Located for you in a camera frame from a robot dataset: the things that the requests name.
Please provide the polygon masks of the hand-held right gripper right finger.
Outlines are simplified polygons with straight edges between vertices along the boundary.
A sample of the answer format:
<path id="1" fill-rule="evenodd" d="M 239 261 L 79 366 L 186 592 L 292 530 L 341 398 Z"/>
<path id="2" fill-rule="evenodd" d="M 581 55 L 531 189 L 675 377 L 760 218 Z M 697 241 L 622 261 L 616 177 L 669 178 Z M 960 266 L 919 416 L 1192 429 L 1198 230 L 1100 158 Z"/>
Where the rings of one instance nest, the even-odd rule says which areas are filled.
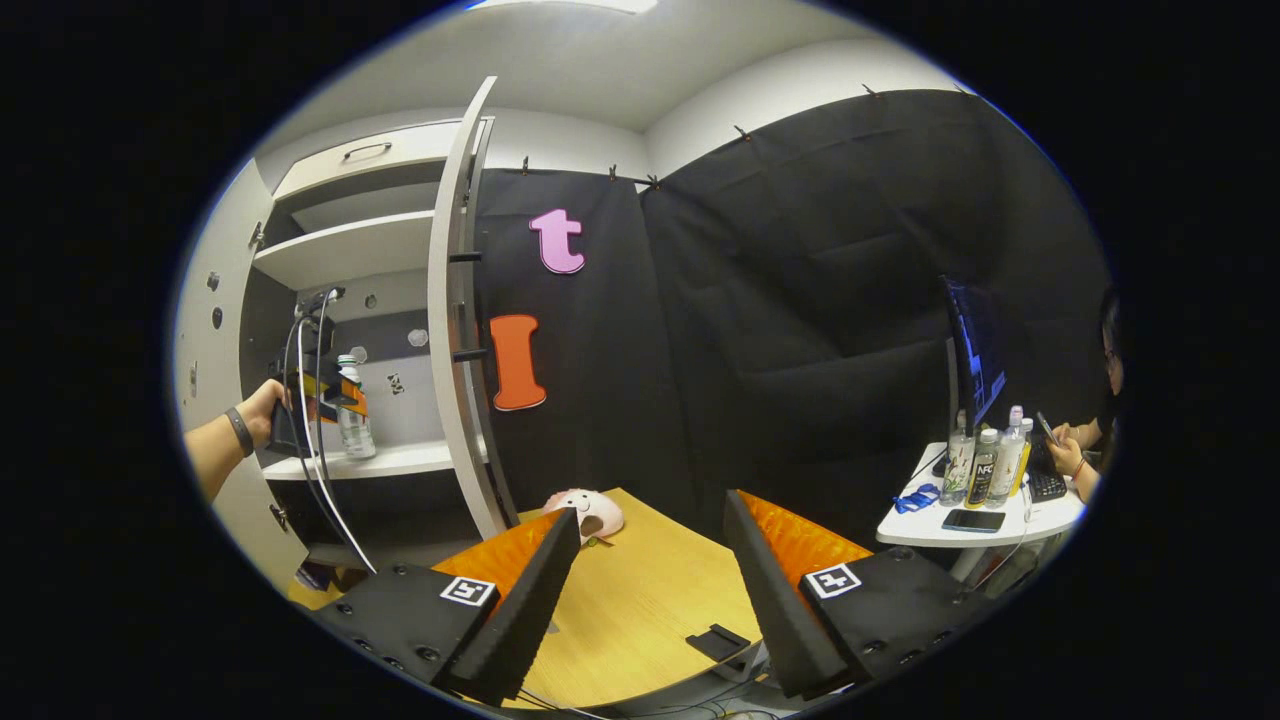
<path id="1" fill-rule="evenodd" d="M 996 609 L 915 550 L 870 552 L 742 489 L 724 495 L 723 533 L 788 698 L 886 682 Z"/>

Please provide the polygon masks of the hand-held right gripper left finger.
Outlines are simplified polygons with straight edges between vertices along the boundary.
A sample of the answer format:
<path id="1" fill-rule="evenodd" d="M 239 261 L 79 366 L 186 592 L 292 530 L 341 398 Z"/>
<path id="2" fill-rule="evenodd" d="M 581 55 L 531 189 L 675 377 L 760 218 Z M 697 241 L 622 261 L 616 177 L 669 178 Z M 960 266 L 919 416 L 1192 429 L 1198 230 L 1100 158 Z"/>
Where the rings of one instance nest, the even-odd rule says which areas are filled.
<path id="1" fill-rule="evenodd" d="M 419 684 L 498 707 L 521 692 L 580 551 L 556 509 L 428 568 L 394 561 L 308 618 Z"/>

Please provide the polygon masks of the plastic bottle green label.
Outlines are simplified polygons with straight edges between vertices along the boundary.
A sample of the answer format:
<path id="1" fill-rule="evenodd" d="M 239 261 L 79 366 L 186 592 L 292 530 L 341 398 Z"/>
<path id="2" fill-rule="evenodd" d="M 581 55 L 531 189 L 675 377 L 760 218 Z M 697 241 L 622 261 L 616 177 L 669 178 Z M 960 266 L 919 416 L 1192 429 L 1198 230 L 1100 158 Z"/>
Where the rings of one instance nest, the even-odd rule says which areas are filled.
<path id="1" fill-rule="evenodd" d="M 364 383 L 358 375 L 357 357 L 342 354 L 337 359 L 340 383 L 340 401 L 335 406 L 337 421 L 346 452 L 356 459 L 370 459 L 378 452 L 369 418 L 369 404 Z"/>

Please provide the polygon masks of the black phone stand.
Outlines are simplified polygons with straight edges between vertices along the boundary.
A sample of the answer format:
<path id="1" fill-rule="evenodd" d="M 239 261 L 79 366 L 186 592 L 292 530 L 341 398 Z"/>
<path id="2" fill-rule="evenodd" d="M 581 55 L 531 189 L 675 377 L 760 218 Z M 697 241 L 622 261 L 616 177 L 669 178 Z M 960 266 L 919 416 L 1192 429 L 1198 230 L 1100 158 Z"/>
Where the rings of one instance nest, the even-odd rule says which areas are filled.
<path id="1" fill-rule="evenodd" d="M 703 633 L 687 635 L 685 641 L 696 652 L 704 655 L 716 664 L 724 664 L 731 659 L 740 656 L 744 651 L 753 646 L 749 639 L 719 624 L 710 624 Z"/>

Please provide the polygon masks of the white cabinet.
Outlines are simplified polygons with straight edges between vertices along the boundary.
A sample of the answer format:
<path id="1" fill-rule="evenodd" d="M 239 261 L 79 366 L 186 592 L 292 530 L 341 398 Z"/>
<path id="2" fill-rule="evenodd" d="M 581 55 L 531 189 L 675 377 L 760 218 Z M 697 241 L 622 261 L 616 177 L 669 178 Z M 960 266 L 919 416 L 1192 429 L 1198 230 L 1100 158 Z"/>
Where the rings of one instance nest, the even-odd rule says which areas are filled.
<path id="1" fill-rule="evenodd" d="M 344 196 L 390 187 L 440 182 L 390 179 L 332 184 L 311 193 L 273 200 L 257 237 L 257 252 L 303 236 L 291 214 Z M 252 268 L 241 331 L 242 386 L 268 378 L 268 364 L 282 350 L 297 305 L 325 288 L 346 296 L 328 309 L 337 323 L 333 356 L 357 357 L 367 397 L 375 446 L 444 439 L 429 360 L 428 269 L 371 275 L 311 290 L 291 290 Z M 305 439 L 305 452 L 343 452 L 339 424 L 323 423 Z M 357 568 L 364 559 L 381 566 L 403 560 L 430 566 L 483 541 L 471 520 L 453 470 L 355 480 L 332 480 L 328 468 L 315 477 L 308 461 L 276 454 L 264 477 L 283 502 L 316 564 Z"/>

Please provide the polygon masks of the white cabinet door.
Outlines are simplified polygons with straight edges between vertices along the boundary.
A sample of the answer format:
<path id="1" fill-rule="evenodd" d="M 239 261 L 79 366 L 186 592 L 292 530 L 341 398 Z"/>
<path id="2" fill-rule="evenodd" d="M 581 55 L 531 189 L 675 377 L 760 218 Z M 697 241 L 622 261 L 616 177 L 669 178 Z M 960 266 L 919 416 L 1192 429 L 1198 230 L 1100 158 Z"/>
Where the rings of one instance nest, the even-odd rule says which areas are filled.
<path id="1" fill-rule="evenodd" d="M 483 379 L 474 375 L 474 364 L 485 357 L 454 364 L 451 360 L 451 311 L 445 297 L 445 269 L 453 252 L 474 250 L 475 215 L 470 208 L 477 200 L 477 187 L 485 167 L 492 126 L 484 120 L 486 100 L 497 83 L 488 76 L 466 106 L 461 128 L 442 169 L 431 236 L 429 241 L 426 311 L 429 360 L 436 410 L 445 443 L 454 462 L 454 475 L 476 532 L 485 541 L 509 527 L 495 488 L 497 478 L 486 470 L 492 430 L 486 416 L 476 413 L 475 395 Z"/>
<path id="2" fill-rule="evenodd" d="M 248 159 L 195 234 L 173 331 L 172 388 L 182 430 L 224 419 L 227 409 L 260 386 L 251 380 L 247 389 L 242 387 L 241 327 L 256 238 L 271 209 L 273 193 Z M 212 510 L 246 559 L 279 594 L 287 594 L 307 551 L 282 528 L 279 505 L 255 456 L 241 459 Z"/>

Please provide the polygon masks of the pink plush toy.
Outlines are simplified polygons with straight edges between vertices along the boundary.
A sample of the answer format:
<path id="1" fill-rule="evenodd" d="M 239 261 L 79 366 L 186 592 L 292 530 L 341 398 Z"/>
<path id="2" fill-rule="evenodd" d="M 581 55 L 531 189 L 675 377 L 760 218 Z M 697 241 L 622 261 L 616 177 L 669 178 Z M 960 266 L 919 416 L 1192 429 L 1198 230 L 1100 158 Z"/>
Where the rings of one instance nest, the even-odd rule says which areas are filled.
<path id="1" fill-rule="evenodd" d="M 576 514 L 581 544 L 612 546 L 611 538 L 625 528 L 622 507 L 594 489 L 572 488 L 554 493 L 544 502 L 544 514 L 568 509 Z"/>

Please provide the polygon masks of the white side table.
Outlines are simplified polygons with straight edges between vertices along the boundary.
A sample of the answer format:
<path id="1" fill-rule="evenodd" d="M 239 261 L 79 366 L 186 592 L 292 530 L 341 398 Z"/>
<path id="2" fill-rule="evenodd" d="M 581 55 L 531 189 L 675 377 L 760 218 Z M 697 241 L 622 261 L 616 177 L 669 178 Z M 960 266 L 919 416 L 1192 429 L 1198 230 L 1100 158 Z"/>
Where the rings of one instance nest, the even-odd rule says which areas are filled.
<path id="1" fill-rule="evenodd" d="M 1043 502 L 1029 501 L 1021 488 L 998 510 L 1005 514 L 1002 525 L 982 533 L 945 528 L 951 509 L 941 503 L 906 512 L 897 512 L 891 505 L 876 529 L 876 538 L 914 550 L 954 551 L 955 556 L 945 564 L 950 574 L 960 582 L 977 584 L 991 573 L 1016 566 L 1016 553 L 1041 550 L 1047 538 L 1071 532 L 1083 518 L 1085 505 L 1073 488 L 1062 497 Z"/>

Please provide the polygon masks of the white cabinet drawer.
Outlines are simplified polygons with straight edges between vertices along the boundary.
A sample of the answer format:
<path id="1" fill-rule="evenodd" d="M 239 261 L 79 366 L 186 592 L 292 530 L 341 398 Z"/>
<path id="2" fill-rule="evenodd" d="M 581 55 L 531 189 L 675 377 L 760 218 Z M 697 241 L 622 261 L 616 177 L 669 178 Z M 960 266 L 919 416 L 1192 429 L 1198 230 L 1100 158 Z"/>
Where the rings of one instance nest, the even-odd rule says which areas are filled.
<path id="1" fill-rule="evenodd" d="M 320 150 L 296 161 L 276 186 L 273 199 L 283 201 L 332 184 L 392 179 L 430 181 L 439 177 L 460 132 L 460 120 L 439 120 L 370 135 Z M 366 143 L 393 142 L 388 152 L 342 161 L 346 151 Z"/>

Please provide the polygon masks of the clear plastic bottle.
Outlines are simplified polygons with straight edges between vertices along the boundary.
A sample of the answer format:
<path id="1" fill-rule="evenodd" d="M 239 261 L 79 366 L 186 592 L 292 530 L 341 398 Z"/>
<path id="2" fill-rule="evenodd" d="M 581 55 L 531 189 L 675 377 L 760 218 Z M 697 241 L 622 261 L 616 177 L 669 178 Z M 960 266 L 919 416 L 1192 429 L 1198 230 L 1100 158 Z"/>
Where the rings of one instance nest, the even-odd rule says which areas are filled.
<path id="1" fill-rule="evenodd" d="M 977 441 L 972 434 L 968 413 L 959 409 L 955 428 L 948 437 L 946 468 L 940 503 L 952 507 L 964 502 L 972 480 Z"/>

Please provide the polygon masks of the dark bottle white cap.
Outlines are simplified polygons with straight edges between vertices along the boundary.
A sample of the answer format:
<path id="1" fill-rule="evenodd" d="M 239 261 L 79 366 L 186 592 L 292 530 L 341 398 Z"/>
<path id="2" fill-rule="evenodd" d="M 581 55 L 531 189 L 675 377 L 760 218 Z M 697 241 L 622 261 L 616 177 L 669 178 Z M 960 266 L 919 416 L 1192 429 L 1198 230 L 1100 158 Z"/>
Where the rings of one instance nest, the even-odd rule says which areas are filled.
<path id="1" fill-rule="evenodd" d="M 972 479 L 964 500 L 966 509 L 982 507 L 989 496 L 1000 441 L 1001 433 L 989 427 L 982 429 L 975 439 Z"/>

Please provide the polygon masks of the white bottle pink cap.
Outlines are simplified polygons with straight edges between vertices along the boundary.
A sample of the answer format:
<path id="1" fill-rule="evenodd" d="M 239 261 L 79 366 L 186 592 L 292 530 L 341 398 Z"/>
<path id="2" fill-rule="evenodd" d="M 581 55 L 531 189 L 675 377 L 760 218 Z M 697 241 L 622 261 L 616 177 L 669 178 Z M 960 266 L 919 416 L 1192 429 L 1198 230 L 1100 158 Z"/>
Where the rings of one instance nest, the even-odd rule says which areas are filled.
<path id="1" fill-rule="evenodd" d="M 1002 507 L 1015 492 L 1021 479 L 1021 459 L 1027 441 L 1025 413 L 1021 405 L 1012 405 L 1007 429 L 1002 433 L 986 506 Z"/>

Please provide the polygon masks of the computer monitor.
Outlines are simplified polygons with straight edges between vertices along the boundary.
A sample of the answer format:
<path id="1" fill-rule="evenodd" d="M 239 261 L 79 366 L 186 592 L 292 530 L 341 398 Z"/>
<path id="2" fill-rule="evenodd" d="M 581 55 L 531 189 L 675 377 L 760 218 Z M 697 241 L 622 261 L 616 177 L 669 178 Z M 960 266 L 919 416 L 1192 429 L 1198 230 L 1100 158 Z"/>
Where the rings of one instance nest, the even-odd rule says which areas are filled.
<path id="1" fill-rule="evenodd" d="M 954 346 L 956 410 L 965 413 L 966 433 L 977 436 L 1009 380 L 1004 319 L 987 288 L 946 274 L 940 286 Z"/>

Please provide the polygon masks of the ceiling light panel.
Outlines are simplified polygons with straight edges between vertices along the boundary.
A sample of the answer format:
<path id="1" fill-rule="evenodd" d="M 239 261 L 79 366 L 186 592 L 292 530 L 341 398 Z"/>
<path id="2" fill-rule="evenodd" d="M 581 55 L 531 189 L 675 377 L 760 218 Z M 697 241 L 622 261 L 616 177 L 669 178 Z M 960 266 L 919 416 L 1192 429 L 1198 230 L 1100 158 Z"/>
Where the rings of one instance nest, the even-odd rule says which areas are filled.
<path id="1" fill-rule="evenodd" d="M 659 0 L 479 0 L 466 5 L 468 12 L 500 6 L 584 6 L 625 15 L 641 15 L 657 8 Z"/>

